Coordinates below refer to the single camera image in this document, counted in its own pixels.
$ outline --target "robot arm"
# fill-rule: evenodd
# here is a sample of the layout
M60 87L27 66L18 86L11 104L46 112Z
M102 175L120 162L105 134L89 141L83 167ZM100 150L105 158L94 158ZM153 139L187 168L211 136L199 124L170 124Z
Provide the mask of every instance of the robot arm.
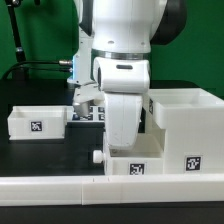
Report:
M160 43L160 39L164 44L179 34L186 18L179 24L177 18L175 22L166 20L166 15L169 12L169 18L180 16L176 11L185 9L181 7L183 0L80 0L79 3L80 26L94 36L91 78L104 95L106 144L110 149L130 150L137 136L142 96L149 88L150 40ZM173 32L165 32L162 21L170 22Z

